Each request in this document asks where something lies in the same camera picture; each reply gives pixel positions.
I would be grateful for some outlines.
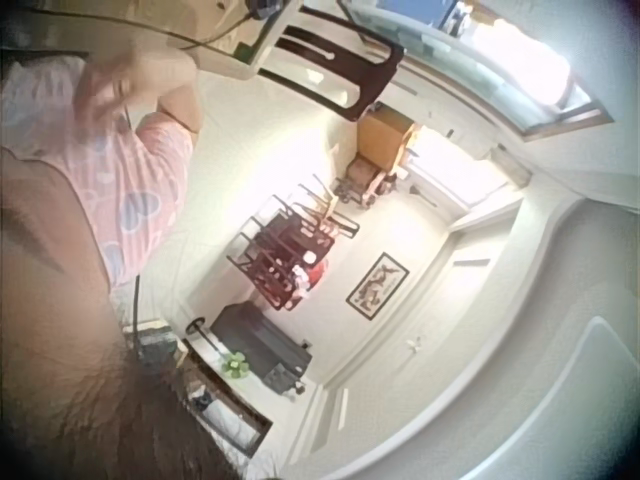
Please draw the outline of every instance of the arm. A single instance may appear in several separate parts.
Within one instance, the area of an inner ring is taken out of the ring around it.
[[[194,60],[175,48],[134,47],[107,62],[87,66],[76,91],[76,113],[85,121],[95,121],[120,113],[125,105],[157,101],[158,111],[186,128],[195,144],[203,123],[197,72]],[[100,105],[101,93],[114,87],[116,98]]]
[[[203,114],[198,101],[195,82],[178,87],[160,97],[158,99],[158,111],[173,118],[186,128],[195,146],[203,124]]]

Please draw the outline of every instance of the black cable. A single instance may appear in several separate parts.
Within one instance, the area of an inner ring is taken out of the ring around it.
[[[133,290],[133,350],[136,357],[140,358],[140,338],[138,337],[138,294],[140,293],[140,275],[136,276],[136,284]]]
[[[169,30],[163,30],[162,28],[154,27],[153,25],[146,25],[144,23],[134,22],[132,20],[126,20],[124,18],[109,17],[107,15],[93,15],[89,13],[57,12],[54,10],[46,10],[44,8],[31,8],[31,7],[20,7],[19,10],[34,13],[36,15],[48,15],[51,17],[68,17],[68,18],[90,18],[92,20],[101,20],[104,22],[116,23],[119,25],[129,25],[131,27],[143,28],[143,29],[151,30],[152,32],[156,32],[156,33],[161,33],[163,35],[167,35],[169,37],[173,37],[178,40],[182,40],[183,42],[191,44],[189,47],[183,47],[182,49],[185,49],[185,48],[189,49],[193,47],[203,47],[203,48],[206,48],[207,50],[220,53],[228,57],[232,56],[230,53],[219,50],[215,47],[207,45],[206,43],[198,42],[197,40],[194,40],[192,38],[185,37],[184,35],[180,35],[179,33],[171,32]]]
[[[191,50],[192,48],[196,48],[196,47],[209,46],[210,43],[216,42],[216,41],[220,40],[221,38],[229,35],[232,31],[234,31],[240,25],[242,25],[243,23],[251,20],[251,18],[253,18],[251,13],[247,13],[244,17],[242,17],[236,23],[234,23],[229,28],[227,28],[224,32],[219,33],[218,35],[216,35],[214,37],[205,38],[204,40],[196,40],[196,41],[193,42],[193,45],[190,45],[188,47],[182,47],[180,50],[186,51],[186,50]]]
[[[120,93],[123,95],[122,84],[119,83],[116,87]],[[127,106],[124,106],[124,114],[127,118],[127,123],[129,124],[129,129],[133,131],[133,125],[131,124],[131,117],[129,116],[129,109]],[[140,275],[136,275],[136,283],[133,288],[133,351],[136,354],[137,358],[141,357],[141,348],[140,348],[140,337],[138,336],[138,296],[140,295]]]

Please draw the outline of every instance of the window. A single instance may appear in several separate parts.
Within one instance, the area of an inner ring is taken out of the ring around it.
[[[564,57],[503,19],[474,27],[464,40],[513,75],[536,101],[544,105],[560,102],[571,71]]]
[[[424,23],[415,9],[400,14],[386,2],[338,2],[353,22],[406,48],[400,69],[524,142],[613,122],[567,59],[476,1],[467,1],[468,21],[455,35]],[[363,42],[370,58],[384,58],[384,47]]]
[[[460,147],[427,127],[417,133],[408,169],[471,208],[508,183],[489,160],[474,160]]]

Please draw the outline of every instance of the black cabinet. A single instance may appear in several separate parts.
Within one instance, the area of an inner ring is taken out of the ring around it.
[[[242,352],[251,371],[279,394],[294,388],[311,362],[311,354],[251,302],[226,306],[211,332],[231,352]]]

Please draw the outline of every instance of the fan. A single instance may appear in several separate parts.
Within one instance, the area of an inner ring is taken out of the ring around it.
[[[231,378],[245,378],[249,375],[249,363],[243,353],[232,353],[225,356],[222,371]]]

